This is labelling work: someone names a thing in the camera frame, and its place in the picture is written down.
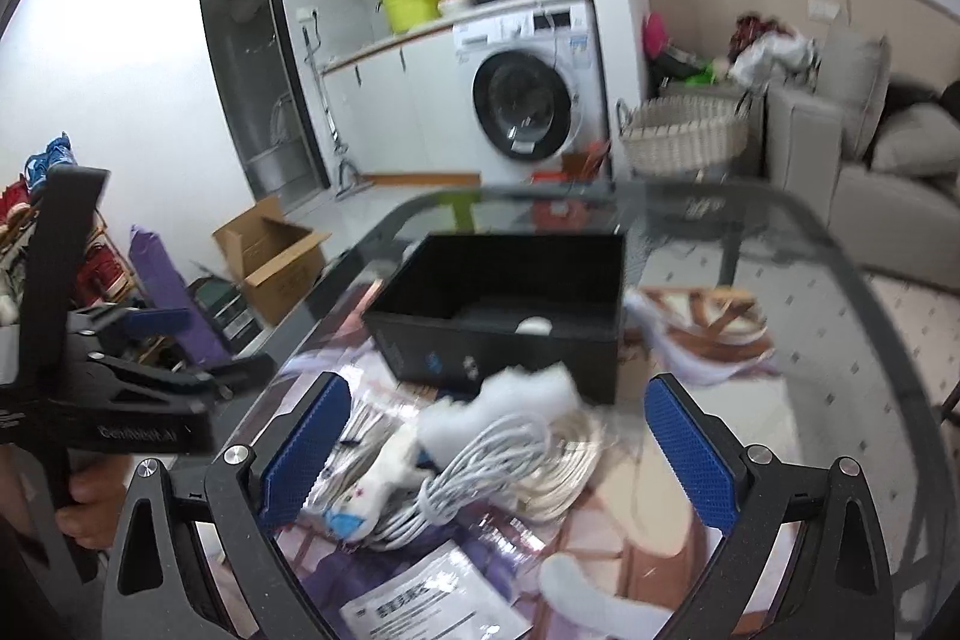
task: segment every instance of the cardboard box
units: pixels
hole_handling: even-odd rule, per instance
[[[320,243],[330,234],[287,223],[268,196],[213,233],[230,274],[263,319],[275,326],[310,292],[326,266]]]

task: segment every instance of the blue shoe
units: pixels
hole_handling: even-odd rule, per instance
[[[77,159],[74,158],[73,150],[70,149],[70,137],[65,132],[47,145],[47,170],[63,165],[71,167],[77,165]]]
[[[27,176],[27,190],[31,194],[42,188],[47,181],[47,154],[42,152],[30,156],[27,165],[23,167],[23,173]]]

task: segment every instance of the countertop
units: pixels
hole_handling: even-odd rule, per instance
[[[417,25],[415,28],[411,28],[406,33],[397,34],[395,36],[387,37],[386,39],[381,39],[378,42],[367,44],[366,47],[362,47],[361,49],[358,49],[356,52],[352,52],[349,55],[342,55],[339,58],[332,58],[320,68],[320,73],[327,74],[330,73],[330,71],[337,71],[338,68],[349,66],[352,63],[356,63],[357,61],[362,60],[370,55],[382,52],[385,49],[399,47],[401,44],[406,44],[414,39],[421,39],[422,37],[429,36],[437,31],[453,28],[454,25],[457,25],[457,23],[462,23],[464,20],[475,20],[476,18],[491,17],[491,15],[498,15],[503,12],[508,12],[512,9],[522,9],[523,7],[536,7],[544,4],[555,4],[557,1],[577,0],[503,0],[491,1],[489,4],[481,4],[480,6],[472,6],[470,9],[464,9],[464,11],[459,15],[451,15],[450,17],[430,20],[429,23]]]

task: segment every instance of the blue sticker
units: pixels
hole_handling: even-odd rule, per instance
[[[323,514],[323,520],[334,534],[340,539],[346,540],[354,531],[363,524],[363,519],[359,515],[350,515],[344,512],[333,512],[328,510]]]

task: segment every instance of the white cabinet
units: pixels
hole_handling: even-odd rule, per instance
[[[340,136],[349,147],[349,157],[357,169],[370,172],[373,154],[368,150],[367,130],[361,113],[359,68],[347,66],[323,76],[326,101]]]
[[[407,84],[400,49],[384,50],[357,64],[361,124],[367,134],[367,172],[423,172],[428,165],[424,136]]]
[[[427,170],[476,172],[476,151],[486,140],[473,117],[472,92],[457,68],[453,32],[405,44],[403,53]]]
[[[362,172],[477,172],[476,151],[488,143],[457,67],[452,31],[383,50],[323,82]]]

